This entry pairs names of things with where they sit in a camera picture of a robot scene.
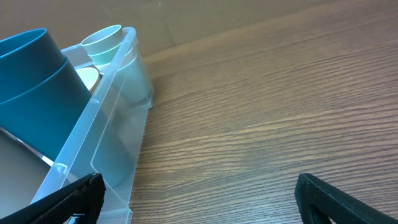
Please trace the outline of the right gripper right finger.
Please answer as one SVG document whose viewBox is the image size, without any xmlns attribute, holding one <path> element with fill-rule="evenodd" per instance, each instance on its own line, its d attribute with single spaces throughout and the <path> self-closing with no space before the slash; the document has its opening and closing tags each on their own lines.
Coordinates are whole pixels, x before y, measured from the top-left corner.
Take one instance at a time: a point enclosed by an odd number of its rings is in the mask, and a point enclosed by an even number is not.
<svg viewBox="0 0 398 224">
<path fill-rule="evenodd" d="M 396 219 L 309 173 L 298 176 L 294 195 L 304 224 L 397 224 Z"/>
</svg>

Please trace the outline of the mint green small cup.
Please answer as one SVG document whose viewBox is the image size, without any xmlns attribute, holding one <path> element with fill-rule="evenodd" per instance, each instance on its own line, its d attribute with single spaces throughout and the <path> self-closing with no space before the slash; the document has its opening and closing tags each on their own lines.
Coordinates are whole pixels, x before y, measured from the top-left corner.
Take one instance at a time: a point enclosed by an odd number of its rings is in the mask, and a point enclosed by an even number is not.
<svg viewBox="0 0 398 224">
<path fill-rule="evenodd" d="M 93 63 L 96 65 L 105 65 L 110 63 L 116 52 L 120 48 L 121 44 L 98 54 L 88 54 L 89 58 L 92 59 Z"/>
</svg>

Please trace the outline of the grey small cup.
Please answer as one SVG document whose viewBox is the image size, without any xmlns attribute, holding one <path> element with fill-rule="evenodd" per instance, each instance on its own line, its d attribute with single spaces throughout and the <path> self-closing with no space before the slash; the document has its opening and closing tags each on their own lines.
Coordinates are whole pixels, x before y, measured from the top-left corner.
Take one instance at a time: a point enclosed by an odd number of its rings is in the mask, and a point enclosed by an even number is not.
<svg viewBox="0 0 398 224">
<path fill-rule="evenodd" d="M 82 40 L 80 45 L 87 54 L 94 55 L 119 45 L 124 39 L 124 32 L 121 25 L 113 25 L 96 31 Z"/>
</svg>

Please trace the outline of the cream bowl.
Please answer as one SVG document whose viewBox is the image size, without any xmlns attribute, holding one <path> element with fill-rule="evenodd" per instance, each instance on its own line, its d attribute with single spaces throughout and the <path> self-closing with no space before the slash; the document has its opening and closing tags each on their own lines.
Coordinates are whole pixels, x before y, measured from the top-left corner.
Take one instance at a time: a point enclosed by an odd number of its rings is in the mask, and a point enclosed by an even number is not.
<svg viewBox="0 0 398 224">
<path fill-rule="evenodd" d="M 99 71 L 93 67 L 85 67 L 76 69 L 76 72 L 90 93 L 93 94 L 101 80 Z"/>
</svg>

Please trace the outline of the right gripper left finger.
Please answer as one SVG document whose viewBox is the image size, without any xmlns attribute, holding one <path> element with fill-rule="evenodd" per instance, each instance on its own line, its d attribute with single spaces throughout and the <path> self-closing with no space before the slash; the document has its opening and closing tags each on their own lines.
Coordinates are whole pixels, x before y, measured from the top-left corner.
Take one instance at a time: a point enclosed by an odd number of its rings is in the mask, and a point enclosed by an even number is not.
<svg viewBox="0 0 398 224">
<path fill-rule="evenodd" d="M 95 224 L 104 204 L 103 176 L 92 173 L 1 219 L 1 224 Z"/>
</svg>

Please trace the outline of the dark blue tall cup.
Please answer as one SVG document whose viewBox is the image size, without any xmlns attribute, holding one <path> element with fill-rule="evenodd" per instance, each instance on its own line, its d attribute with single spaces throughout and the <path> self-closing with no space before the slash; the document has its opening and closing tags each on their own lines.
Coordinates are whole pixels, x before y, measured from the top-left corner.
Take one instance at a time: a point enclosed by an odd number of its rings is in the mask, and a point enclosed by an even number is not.
<svg viewBox="0 0 398 224">
<path fill-rule="evenodd" d="M 54 161 L 90 98 L 66 58 L 51 77 L 1 103 L 1 127 Z"/>
<path fill-rule="evenodd" d="M 42 83 L 65 63 L 65 56 L 45 28 L 1 40 L 1 101 Z"/>
</svg>

